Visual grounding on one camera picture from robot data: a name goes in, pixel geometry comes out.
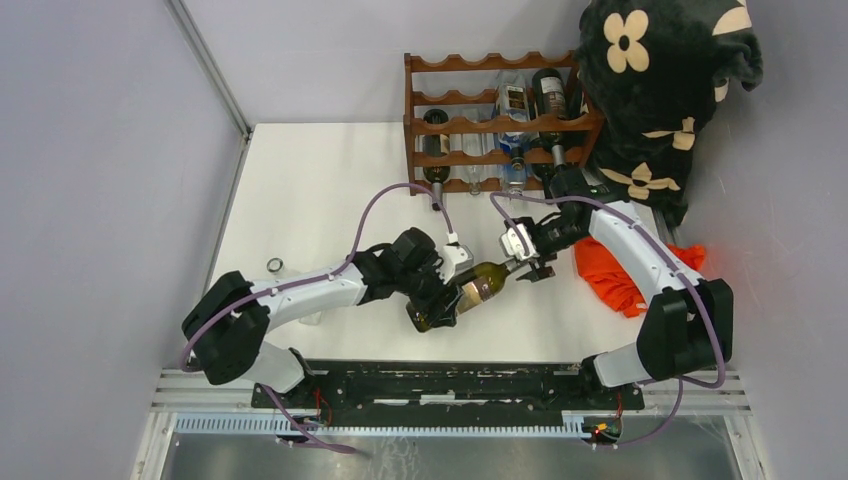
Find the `small clear glass bottle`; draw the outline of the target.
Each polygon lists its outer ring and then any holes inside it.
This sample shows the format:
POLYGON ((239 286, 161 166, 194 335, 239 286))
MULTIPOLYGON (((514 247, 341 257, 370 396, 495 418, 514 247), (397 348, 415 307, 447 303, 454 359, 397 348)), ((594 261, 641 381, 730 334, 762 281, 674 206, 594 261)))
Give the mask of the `small clear glass bottle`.
MULTIPOLYGON (((462 116, 470 122, 478 122, 480 120, 479 110, 477 108, 467 107, 462 110, 462 116)), ((469 157, 481 157, 486 154, 484 150, 484 138, 481 133, 464 133, 461 135, 462 151, 469 157)), ((489 178, 489 169, 487 165, 473 164, 465 165, 460 168, 462 180, 469 186, 469 194, 478 196, 482 193, 482 184, 489 178)))

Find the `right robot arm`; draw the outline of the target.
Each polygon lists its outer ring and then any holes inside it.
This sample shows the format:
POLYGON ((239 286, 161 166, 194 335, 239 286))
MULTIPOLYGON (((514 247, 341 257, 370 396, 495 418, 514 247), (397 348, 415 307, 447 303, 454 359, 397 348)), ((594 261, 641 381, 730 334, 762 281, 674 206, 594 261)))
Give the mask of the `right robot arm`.
POLYGON ((504 254, 528 262, 532 282, 552 274, 548 261, 583 239, 599 242, 647 302, 636 340, 591 356, 580 367, 580 400, 591 408, 612 401, 618 387, 680 379, 716 389, 732 355, 733 292, 722 279, 706 280, 646 229, 632 203, 578 169, 549 183, 553 217, 507 219, 504 254))

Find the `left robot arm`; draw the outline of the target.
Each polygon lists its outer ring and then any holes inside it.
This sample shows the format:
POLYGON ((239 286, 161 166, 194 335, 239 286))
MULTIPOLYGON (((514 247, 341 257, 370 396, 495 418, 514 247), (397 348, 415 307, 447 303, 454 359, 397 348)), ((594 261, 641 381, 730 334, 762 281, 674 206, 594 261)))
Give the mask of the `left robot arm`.
POLYGON ((228 272, 181 325, 186 352, 195 358, 185 369, 202 372, 215 386, 248 379, 270 387, 288 406, 302 407, 314 394, 308 365, 296 349, 267 341, 268 333, 290 321, 395 293, 414 307, 430 307, 438 300, 453 304, 458 291, 449 283, 472 262, 471 251, 457 234, 449 234, 447 244, 438 247, 412 227, 392 243, 356 251, 339 265, 294 277, 249 281, 240 271, 228 272))

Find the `green wine bottle white label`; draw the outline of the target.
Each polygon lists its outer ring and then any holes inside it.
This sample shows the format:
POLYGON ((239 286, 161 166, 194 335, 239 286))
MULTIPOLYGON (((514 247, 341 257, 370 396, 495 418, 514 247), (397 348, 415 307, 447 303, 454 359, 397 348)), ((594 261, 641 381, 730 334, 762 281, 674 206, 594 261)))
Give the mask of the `green wine bottle white label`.
MULTIPOLYGON (((524 147, 526 152, 552 153, 553 147, 559 142, 559 132, 528 132, 525 137, 524 147)), ((531 171, 545 189, 549 187, 550 180, 555 174, 553 161, 547 163, 531 164, 531 171)))

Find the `brown wooden wine rack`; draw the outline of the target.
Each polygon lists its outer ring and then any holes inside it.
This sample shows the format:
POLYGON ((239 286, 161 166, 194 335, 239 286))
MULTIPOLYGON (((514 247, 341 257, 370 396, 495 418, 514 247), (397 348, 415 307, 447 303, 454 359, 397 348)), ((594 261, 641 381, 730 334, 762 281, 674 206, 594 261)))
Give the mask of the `brown wooden wine rack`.
POLYGON ((429 156, 415 149, 416 139, 426 136, 449 136, 460 134, 495 134, 507 132, 584 132, 585 141, 582 145, 571 147, 564 153, 564 163, 584 166, 600 136, 605 122, 603 114, 595 108, 591 99, 586 100, 587 111, 573 120, 563 120, 554 114, 539 114, 528 122, 519 122, 506 115, 493 119, 473 122, 465 117, 451 118, 444 124, 432 125, 415 113, 418 107, 471 106, 493 104, 497 90, 489 88, 476 95, 467 95, 457 89, 446 91, 440 96, 427 95, 414 88, 415 74, 495 71, 505 69, 527 70, 541 68, 568 68, 565 90, 575 91, 579 84, 579 65, 573 60, 572 53, 558 58, 547 58, 538 51, 530 51, 518 59, 508 59, 499 53, 489 53, 480 60, 467 60, 459 54, 450 54, 444 59, 430 62, 419 55, 404 54, 404 115, 403 132, 406 148, 406 172, 408 180, 426 186, 424 179, 415 178, 417 168, 459 167, 470 165, 507 164, 509 156, 499 149, 490 151, 482 156, 470 156, 461 151, 449 151, 441 157, 429 156))

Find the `black mounting rail base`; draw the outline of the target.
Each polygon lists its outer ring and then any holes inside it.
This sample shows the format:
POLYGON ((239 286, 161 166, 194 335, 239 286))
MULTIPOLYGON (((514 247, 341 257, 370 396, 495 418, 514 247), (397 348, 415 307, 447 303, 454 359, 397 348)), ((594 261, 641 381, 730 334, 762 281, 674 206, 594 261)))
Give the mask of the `black mounting rail base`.
POLYGON ((576 364, 311 360, 282 395, 289 412, 329 409, 333 427, 560 427, 565 412, 641 410, 633 385, 594 390, 576 364))

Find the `green wine bottle front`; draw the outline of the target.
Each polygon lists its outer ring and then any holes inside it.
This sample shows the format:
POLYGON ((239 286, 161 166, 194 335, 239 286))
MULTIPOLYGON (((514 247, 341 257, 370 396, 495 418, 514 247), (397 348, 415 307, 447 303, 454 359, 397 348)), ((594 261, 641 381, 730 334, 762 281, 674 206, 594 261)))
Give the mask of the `green wine bottle front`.
MULTIPOLYGON (((423 120, 431 125, 444 124, 449 121, 449 115, 441 109, 430 109, 423 115, 423 120)), ((450 136, 448 134, 427 135, 422 140, 422 150, 432 158, 447 156, 451 152, 450 136)), ((431 202, 433 211, 442 211, 444 207, 444 183, 449 179, 449 166, 428 166, 423 168, 424 178, 430 183, 435 199, 431 202)))

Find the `orange cloth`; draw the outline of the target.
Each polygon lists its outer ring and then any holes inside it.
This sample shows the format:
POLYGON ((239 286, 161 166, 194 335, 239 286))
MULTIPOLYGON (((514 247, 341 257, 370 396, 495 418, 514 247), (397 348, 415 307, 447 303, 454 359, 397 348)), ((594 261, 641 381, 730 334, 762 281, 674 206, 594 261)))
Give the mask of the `orange cloth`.
POLYGON ((615 257, 593 238, 585 238, 574 246, 577 274, 614 312, 635 318, 648 310, 653 295, 645 297, 615 257))

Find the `clear bottle black cap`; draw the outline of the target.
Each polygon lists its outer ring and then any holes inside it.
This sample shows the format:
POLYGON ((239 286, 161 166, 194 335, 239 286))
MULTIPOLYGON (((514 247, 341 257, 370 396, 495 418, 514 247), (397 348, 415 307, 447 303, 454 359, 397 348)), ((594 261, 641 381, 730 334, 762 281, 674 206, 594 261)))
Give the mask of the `clear bottle black cap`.
MULTIPOLYGON (((525 123, 530 120, 526 81, 517 70, 502 70, 497 76, 497 95, 493 116, 506 116, 510 120, 525 123)), ((525 168, 525 150, 528 140, 526 131, 496 133, 498 146, 510 157, 514 171, 525 168)))

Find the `black floral blanket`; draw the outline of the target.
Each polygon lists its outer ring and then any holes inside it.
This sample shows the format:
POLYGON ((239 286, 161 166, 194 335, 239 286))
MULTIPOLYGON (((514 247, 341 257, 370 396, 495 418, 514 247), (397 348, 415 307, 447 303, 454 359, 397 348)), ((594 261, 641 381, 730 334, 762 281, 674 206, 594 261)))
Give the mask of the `black floral blanket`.
POLYGON ((590 169, 680 225, 698 134, 733 82, 762 82, 746 2, 591 1, 579 30, 582 93, 605 118, 590 169))

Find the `clear empty lying bottle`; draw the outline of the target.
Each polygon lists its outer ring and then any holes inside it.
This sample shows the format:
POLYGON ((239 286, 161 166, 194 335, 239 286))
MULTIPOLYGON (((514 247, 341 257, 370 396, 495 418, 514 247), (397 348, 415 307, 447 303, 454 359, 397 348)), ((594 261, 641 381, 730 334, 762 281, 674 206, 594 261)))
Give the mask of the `clear empty lying bottle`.
MULTIPOLYGON (((279 257, 272 257, 266 263, 266 270, 275 280, 284 281, 294 277, 301 277, 303 273, 286 264, 279 257)), ((303 325, 317 326, 321 323, 322 313, 316 312, 298 319, 303 325)))

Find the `blue square bottle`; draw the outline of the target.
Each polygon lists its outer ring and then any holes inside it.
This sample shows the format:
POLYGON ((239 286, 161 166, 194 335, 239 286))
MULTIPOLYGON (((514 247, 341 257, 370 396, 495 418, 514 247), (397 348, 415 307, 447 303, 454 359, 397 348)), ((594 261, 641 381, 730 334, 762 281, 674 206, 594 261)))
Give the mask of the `blue square bottle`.
MULTIPOLYGON (((503 109, 502 103, 497 103, 492 117, 506 115, 510 119, 526 122, 529 120, 527 100, 520 95, 518 100, 510 100, 509 107, 503 109)), ((527 182, 526 151, 524 141, 526 132, 498 132, 494 134, 495 144, 508 157, 509 163, 501 166, 502 190, 514 195, 522 195, 527 182)))

